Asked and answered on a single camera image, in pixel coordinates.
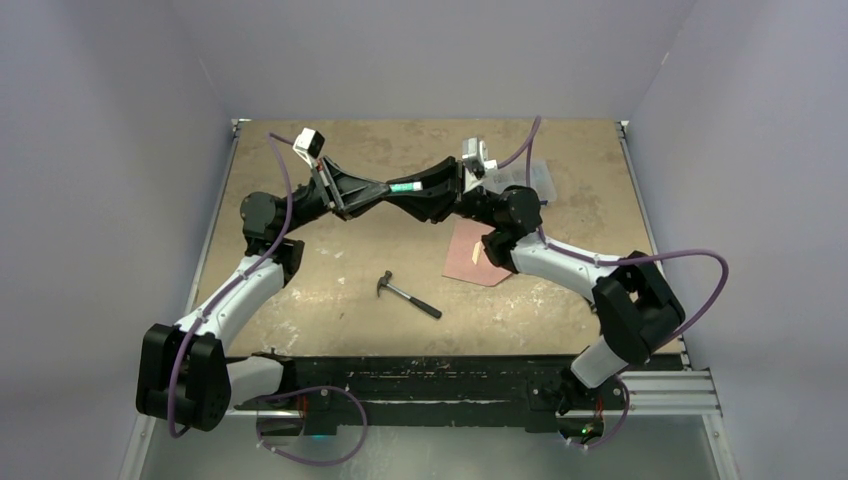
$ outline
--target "gray wall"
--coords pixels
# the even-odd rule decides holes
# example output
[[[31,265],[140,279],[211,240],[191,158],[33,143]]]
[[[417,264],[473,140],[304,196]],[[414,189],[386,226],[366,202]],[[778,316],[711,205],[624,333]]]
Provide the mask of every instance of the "gray wall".
[[[661,250],[728,256],[687,340],[744,478],[848,478],[848,3],[700,0],[628,135]],[[706,261],[668,264],[690,310]]]
[[[0,478],[115,478],[228,118],[165,0],[0,5]]]
[[[629,118],[694,3],[174,0],[249,118]]]

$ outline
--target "wooden board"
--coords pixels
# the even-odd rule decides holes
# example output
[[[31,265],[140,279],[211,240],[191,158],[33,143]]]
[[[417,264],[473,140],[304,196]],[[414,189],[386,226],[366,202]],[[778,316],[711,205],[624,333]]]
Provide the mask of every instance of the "wooden board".
[[[353,174],[387,180],[461,154],[481,135],[489,156],[503,159],[531,121],[337,120],[252,121],[242,129],[199,285],[209,296],[244,252],[239,204],[251,192],[283,196],[282,177],[265,142],[269,130],[293,139],[303,127],[327,139],[324,154]],[[293,183],[306,183],[302,160],[282,146]],[[645,225],[615,125],[604,120],[545,120],[533,154],[547,161],[558,199],[543,208],[548,236],[589,250],[650,251]],[[296,230],[306,242],[301,269],[269,300],[230,353],[276,348],[291,355],[456,355],[579,353],[598,321],[579,295],[530,276],[496,287],[442,277],[454,218],[420,223],[385,204],[343,222],[332,215]],[[393,283],[444,312],[436,321],[401,298],[376,296],[385,270]],[[678,351],[677,342],[666,351]]]

